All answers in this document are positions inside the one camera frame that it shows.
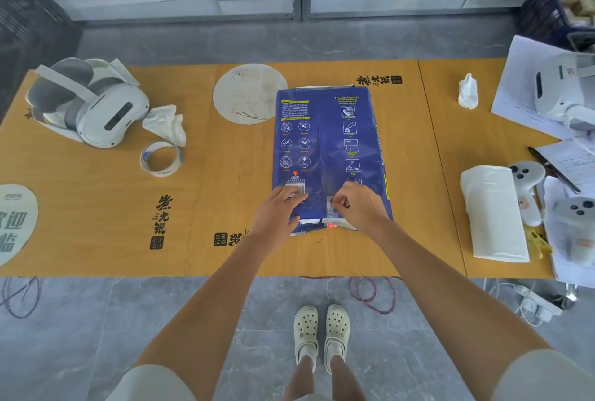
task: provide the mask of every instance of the pen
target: pen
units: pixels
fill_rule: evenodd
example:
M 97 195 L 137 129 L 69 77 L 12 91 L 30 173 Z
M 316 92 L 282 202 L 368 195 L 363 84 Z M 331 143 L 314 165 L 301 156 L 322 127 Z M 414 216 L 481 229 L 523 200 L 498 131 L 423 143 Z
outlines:
M 568 186 L 575 194 L 579 194 L 581 192 L 581 190 L 578 189 L 576 185 L 566 177 L 566 175 L 562 174 L 553 164 L 551 164 L 542 154 L 540 154 L 537 149 L 534 149 L 531 146 L 527 146 L 527 149 L 529 149 L 529 152 L 532 156 L 537 158 L 537 161 L 539 161 L 539 163 L 545 166 L 547 170 L 551 171 L 558 179 L 560 179 L 560 181 L 564 185 Z

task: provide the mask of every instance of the yellow clip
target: yellow clip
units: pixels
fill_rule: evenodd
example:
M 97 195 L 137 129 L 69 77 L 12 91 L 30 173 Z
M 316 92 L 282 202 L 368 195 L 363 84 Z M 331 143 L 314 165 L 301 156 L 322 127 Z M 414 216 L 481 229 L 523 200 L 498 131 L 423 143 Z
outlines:
M 525 226 L 525 238 L 527 240 L 527 247 L 529 248 L 529 254 L 537 259 L 543 258 L 543 254 L 551 254 L 553 252 L 552 247 L 547 243 L 546 240 L 541 238 L 532 227 Z

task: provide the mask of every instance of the forearm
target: forearm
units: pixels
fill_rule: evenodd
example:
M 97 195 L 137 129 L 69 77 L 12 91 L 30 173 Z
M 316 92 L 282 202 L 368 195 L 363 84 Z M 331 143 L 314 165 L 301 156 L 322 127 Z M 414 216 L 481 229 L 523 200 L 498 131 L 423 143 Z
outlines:
M 387 219 L 378 224 L 372 239 L 398 270 L 476 399 L 490 399 L 517 357 L 549 348 L 517 315 L 394 222 Z
M 242 307 L 266 249 L 247 236 L 143 351 L 136 366 L 174 371 L 199 401 L 212 398 Z

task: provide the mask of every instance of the white vr controller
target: white vr controller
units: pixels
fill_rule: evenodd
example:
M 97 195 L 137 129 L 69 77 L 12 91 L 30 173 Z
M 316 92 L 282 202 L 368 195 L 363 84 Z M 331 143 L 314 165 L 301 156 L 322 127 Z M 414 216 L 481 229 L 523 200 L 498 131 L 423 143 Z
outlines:
M 575 229 L 570 260 L 579 265 L 595 263 L 595 199 L 569 197 L 557 202 L 552 211 Z
M 515 180 L 522 221 L 531 227 L 543 220 L 533 196 L 533 187 L 546 177 L 546 168 L 534 161 L 519 161 L 510 166 Z

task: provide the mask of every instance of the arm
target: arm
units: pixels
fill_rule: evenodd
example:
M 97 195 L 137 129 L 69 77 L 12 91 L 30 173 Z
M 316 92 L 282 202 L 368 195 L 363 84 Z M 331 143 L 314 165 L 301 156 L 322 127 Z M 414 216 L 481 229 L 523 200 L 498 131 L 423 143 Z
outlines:
M 391 221 L 380 196 L 368 187 L 346 182 L 333 207 L 382 248 L 477 400 L 491 398 L 518 357 L 550 348 L 507 307 Z
M 289 215 L 308 194 L 277 187 L 259 207 L 250 234 L 145 348 L 135 367 L 162 365 L 176 373 L 199 401 L 211 400 L 248 290 L 264 259 L 298 225 Z

